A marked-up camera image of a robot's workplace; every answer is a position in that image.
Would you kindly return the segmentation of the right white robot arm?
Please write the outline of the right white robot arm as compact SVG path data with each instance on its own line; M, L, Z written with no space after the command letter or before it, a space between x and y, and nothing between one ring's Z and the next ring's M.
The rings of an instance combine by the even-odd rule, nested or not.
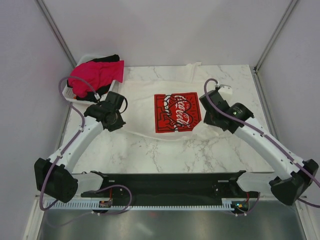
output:
M291 206L315 182L319 165L303 160L270 135L243 104L228 105L216 88L199 98L205 109L204 122L236 135L250 145L273 169L272 173L243 172L229 184L235 197L245 192L273 194Z

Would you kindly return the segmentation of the white t-shirt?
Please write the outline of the white t-shirt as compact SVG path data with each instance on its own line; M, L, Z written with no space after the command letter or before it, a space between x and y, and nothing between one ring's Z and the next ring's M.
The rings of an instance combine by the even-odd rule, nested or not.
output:
M218 137L222 131L204 123L199 101L209 78L196 62L180 67L173 79L125 80L118 87L128 102L123 130L166 141Z

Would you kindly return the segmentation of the white plastic basket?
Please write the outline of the white plastic basket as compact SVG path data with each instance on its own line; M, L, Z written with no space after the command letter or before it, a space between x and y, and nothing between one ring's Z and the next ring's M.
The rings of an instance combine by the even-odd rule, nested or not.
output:
M86 54L80 58L76 67L80 66L83 63L90 62L94 59L101 59L101 58L105 58L105 56ZM113 80L107 89L117 93L119 91L119 83ZM73 93L72 88L69 87L68 85L66 85L62 90L62 95L65 97L67 101L72 103L82 104L82 105L91 105L93 104L94 100L96 100L94 96L92 100L78 100L76 95Z

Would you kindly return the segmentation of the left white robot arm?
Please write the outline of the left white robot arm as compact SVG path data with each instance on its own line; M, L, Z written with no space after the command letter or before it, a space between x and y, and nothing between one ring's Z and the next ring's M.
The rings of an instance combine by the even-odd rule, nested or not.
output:
M39 158L35 162L35 181L41 198L48 195L56 201L67 203L85 192L94 192L99 197L109 193L110 185L100 174L73 174L73 170L87 147L102 131L113 132L125 125L120 109L127 103L123 95L108 92L105 100L90 105L79 114L81 123L66 144L47 159Z

